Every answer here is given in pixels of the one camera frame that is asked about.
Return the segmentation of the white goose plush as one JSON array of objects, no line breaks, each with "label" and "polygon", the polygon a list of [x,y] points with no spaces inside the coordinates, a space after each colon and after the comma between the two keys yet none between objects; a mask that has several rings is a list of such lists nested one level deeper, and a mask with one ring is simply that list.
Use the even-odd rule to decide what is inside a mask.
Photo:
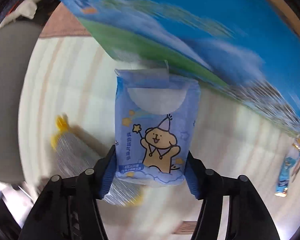
[{"label": "white goose plush", "polygon": [[0,23],[0,29],[12,21],[15,21],[19,16],[23,16],[32,20],[37,11],[37,3],[41,0],[24,0],[16,9],[10,12]]}]

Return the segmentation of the light blue snack packet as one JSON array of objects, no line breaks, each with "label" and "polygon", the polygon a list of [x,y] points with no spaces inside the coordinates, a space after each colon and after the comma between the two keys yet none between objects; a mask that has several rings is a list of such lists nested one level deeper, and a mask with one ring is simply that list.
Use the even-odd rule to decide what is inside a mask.
[{"label": "light blue snack packet", "polygon": [[288,193],[289,183],[296,179],[299,171],[300,137],[297,137],[283,159],[274,195],[285,197]]}]

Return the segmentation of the blue milk cardboard box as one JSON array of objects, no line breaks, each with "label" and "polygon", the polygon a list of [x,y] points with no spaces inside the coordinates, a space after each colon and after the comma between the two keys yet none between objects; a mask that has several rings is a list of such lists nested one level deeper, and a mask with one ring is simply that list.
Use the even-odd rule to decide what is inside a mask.
[{"label": "blue milk cardboard box", "polygon": [[300,37],[269,0],[60,0],[113,59],[166,61],[300,134]]}]

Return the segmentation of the blue cartoon wipes pack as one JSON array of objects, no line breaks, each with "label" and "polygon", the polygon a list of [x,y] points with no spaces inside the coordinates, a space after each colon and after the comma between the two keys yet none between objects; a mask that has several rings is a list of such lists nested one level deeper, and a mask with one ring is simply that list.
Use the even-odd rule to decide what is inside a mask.
[{"label": "blue cartoon wipes pack", "polygon": [[180,185],[198,114],[198,81],[166,69],[115,72],[116,177]]}]

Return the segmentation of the pink rug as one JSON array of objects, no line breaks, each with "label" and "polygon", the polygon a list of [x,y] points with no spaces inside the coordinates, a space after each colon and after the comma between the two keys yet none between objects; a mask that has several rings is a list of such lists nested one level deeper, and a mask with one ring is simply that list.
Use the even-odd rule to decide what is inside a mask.
[{"label": "pink rug", "polygon": [[91,36],[89,31],[79,22],[63,3],[60,3],[51,14],[40,33],[40,38]]}]

